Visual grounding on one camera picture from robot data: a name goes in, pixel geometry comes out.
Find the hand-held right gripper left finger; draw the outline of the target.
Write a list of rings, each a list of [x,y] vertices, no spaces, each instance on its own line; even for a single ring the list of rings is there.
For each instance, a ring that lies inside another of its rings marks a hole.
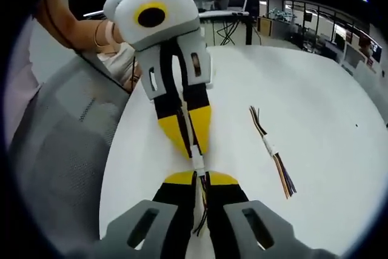
[[[107,227],[102,258],[184,258],[194,224],[196,172],[167,177],[152,200],[142,200]]]

